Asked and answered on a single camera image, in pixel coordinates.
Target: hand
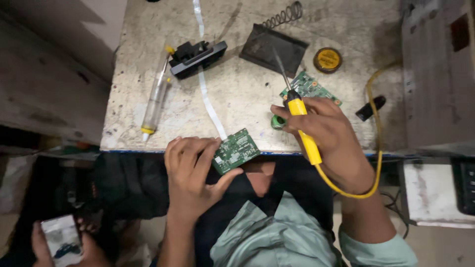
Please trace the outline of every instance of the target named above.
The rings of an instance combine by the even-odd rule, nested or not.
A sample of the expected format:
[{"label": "hand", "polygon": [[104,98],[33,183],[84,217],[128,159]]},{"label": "hand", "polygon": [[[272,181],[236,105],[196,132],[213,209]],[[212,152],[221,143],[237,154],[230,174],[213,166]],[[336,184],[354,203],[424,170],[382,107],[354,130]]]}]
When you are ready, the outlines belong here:
[{"label": "hand", "polygon": [[[97,246],[94,239],[86,233],[83,233],[83,259],[79,264],[69,265],[68,267],[111,267],[104,252]],[[53,258],[49,252],[45,234],[41,230],[39,222],[33,224],[31,233],[31,245],[36,256],[36,262],[33,267],[55,267]]]},{"label": "hand", "polygon": [[80,263],[68,265],[67,267],[112,267],[104,251],[96,244],[94,239],[85,232],[82,232],[82,236],[83,259]]},{"label": "hand", "polygon": [[33,224],[31,232],[31,246],[36,256],[36,262],[33,267],[55,267],[53,258],[49,253],[48,244],[46,243],[45,234],[41,229],[39,222]]},{"label": "hand", "polygon": [[211,160],[221,139],[181,138],[171,141],[165,151],[170,207],[167,219],[194,225],[218,202],[241,168],[229,171],[214,185],[205,184]]},{"label": "hand", "polygon": [[302,97],[308,115],[292,116],[285,108],[271,106],[272,113],[287,120],[284,131],[292,133],[305,153],[298,130],[315,140],[323,171],[353,194],[373,185],[374,170],[366,159],[350,121],[330,99]]}]

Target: ribbon cable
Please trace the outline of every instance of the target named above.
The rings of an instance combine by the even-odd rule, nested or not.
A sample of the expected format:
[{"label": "ribbon cable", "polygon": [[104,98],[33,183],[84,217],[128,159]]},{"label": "ribbon cable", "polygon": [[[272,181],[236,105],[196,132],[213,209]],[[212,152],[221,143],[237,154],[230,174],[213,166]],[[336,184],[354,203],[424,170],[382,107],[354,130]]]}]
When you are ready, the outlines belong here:
[{"label": "ribbon cable", "polygon": [[[199,37],[203,38],[204,32],[205,32],[205,26],[203,24],[203,18],[201,17],[201,7],[200,5],[200,0],[193,0],[193,6],[195,10],[195,16],[196,20],[198,21],[199,24]],[[221,137],[221,140],[226,140],[228,138],[228,135],[226,135],[226,132],[224,131],[223,124],[221,124],[221,121],[218,118],[218,115],[214,111],[213,106],[211,105],[211,102],[209,101],[208,98],[208,89],[206,88],[206,81],[205,81],[205,74],[203,73],[203,67],[199,66],[198,67],[198,77],[199,77],[199,85],[201,88],[201,95],[203,96],[203,102],[205,104],[206,110],[208,112],[208,115],[210,116],[211,120],[214,123],[214,126],[218,130],[219,136]]]}]

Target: work bench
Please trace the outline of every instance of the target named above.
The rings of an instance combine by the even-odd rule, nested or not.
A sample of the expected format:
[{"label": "work bench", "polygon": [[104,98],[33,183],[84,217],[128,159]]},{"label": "work bench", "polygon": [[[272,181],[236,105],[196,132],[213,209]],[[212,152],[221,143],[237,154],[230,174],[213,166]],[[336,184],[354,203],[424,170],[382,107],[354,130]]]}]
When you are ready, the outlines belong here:
[{"label": "work bench", "polygon": [[[367,154],[373,154],[374,119],[362,122],[355,112],[368,102],[365,84],[372,73],[401,59],[399,1],[301,3],[303,16],[274,30],[309,44],[297,73],[306,70],[343,101],[341,109],[360,144]],[[300,152],[293,136],[270,126],[270,105],[282,105],[279,93],[286,86],[279,73],[241,59],[239,53],[254,23],[270,19],[290,4],[283,0],[201,1],[202,40],[224,40],[228,45],[224,57],[204,71],[210,102],[228,135],[247,128],[265,153]],[[165,38],[173,47],[201,41],[192,0],[128,1],[101,150],[162,152],[177,136],[218,137],[203,103],[198,75],[179,81],[167,70],[172,85],[165,96],[158,130],[147,142],[142,141],[140,126]],[[343,64],[334,74],[320,73],[313,66],[315,53],[324,47],[335,48],[342,55]],[[374,96],[387,99],[380,110],[386,154],[406,153],[402,82],[402,66],[397,66],[373,86]]]}]

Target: yellow cable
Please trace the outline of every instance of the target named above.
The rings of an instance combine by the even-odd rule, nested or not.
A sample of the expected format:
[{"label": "yellow cable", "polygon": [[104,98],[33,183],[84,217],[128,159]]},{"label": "yellow cable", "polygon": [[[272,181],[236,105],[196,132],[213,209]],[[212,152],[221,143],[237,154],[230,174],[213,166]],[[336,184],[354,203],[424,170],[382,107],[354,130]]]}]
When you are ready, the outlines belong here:
[{"label": "yellow cable", "polygon": [[333,189],[335,192],[341,194],[342,196],[345,196],[345,197],[348,197],[348,198],[355,198],[355,199],[365,199],[365,198],[368,198],[370,196],[372,196],[374,194],[374,192],[376,192],[376,190],[378,189],[378,185],[380,183],[380,175],[381,175],[381,162],[382,162],[382,158],[383,158],[383,152],[382,152],[382,127],[381,127],[381,120],[380,120],[380,116],[378,114],[378,110],[376,109],[376,105],[374,104],[374,101],[373,101],[373,94],[372,94],[372,86],[373,86],[373,81],[379,76],[381,75],[381,73],[383,73],[385,70],[387,70],[388,68],[396,65],[397,62],[395,63],[391,63],[381,69],[379,69],[378,71],[376,71],[372,76],[371,78],[368,80],[368,82],[366,83],[366,93],[368,94],[368,98],[370,99],[370,105],[371,105],[371,109],[373,110],[373,114],[374,114],[374,120],[376,122],[376,128],[378,129],[378,164],[377,164],[377,167],[376,167],[376,178],[374,179],[374,184],[373,184],[373,187],[371,188],[371,190],[366,193],[366,194],[363,194],[363,195],[355,195],[355,194],[350,194],[350,193],[347,193],[347,192],[344,192],[343,190],[341,190],[340,188],[338,188],[326,175],[325,173],[323,172],[323,170],[321,169],[320,165],[319,164],[316,164],[315,165],[315,168],[317,169],[318,173],[320,174],[320,176],[322,177],[322,179],[325,181],[325,183],[328,184],[328,186]]}]

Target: green circuit board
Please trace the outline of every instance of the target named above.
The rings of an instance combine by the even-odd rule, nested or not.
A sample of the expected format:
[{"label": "green circuit board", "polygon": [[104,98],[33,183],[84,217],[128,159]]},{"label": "green circuit board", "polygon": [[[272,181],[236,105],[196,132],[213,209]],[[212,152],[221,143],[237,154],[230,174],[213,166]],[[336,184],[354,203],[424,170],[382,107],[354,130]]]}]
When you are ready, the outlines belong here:
[{"label": "green circuit board", "polygon": [[[307,75],[302,71],[297,77],[290,83],[290,87],[295,90],[301,97],[326,97],[333,100],[333,103],[337,106],[341,106],[343,102],[328,92],[323,86],[321,86],[315,78]],[[286,100],[287,92],[289,89],[286,87],[284,91],[280,93],[280,96]]]},{"label": "green circuit board", "polygon": [[248,162],[257,157],[261,151],[244,128],[241,131],[228,136],[214,154],[213,166],[221,174]]}]

